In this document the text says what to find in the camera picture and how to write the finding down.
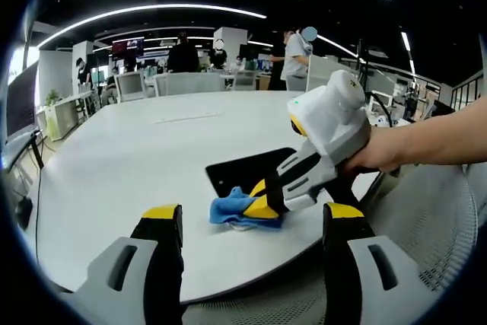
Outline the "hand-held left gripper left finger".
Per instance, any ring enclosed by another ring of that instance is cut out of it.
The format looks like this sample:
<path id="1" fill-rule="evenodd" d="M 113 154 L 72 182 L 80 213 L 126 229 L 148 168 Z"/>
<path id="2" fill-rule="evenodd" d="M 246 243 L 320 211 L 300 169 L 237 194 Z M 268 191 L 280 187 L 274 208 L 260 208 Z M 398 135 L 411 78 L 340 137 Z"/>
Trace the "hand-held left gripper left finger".
<path id="1" fill-rule="evenodd" d="M 90 324 L 180 324 L 182 207 L 145 212 L 88 266 L 85 282 L 62 299 Z"/>

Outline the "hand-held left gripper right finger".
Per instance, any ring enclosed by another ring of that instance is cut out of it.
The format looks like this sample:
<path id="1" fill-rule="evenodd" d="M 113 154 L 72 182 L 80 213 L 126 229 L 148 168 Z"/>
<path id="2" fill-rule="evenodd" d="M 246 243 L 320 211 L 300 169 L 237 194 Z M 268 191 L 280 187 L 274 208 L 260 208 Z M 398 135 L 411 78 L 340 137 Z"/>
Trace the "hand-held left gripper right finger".
<path id="1" fill-rule="evenodd" d="M 352 206 L 323 207 L 323 271 L 327 324 L 414 324 L 438 299 L 416 261 Z"/>

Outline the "person's right hand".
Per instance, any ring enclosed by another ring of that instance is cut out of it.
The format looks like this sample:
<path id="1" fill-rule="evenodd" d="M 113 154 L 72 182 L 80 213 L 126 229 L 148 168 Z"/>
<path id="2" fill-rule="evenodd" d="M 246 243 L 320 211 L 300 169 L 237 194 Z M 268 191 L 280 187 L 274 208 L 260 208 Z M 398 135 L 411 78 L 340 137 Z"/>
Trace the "person's right hand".
<path id="1" fill-rule="evenodd" d="M 368 143 L 342 166 L 344 174 L 361 174 L 369 171 L 389 173 L 400 167 L 400 128 L 374 127 Z"/>

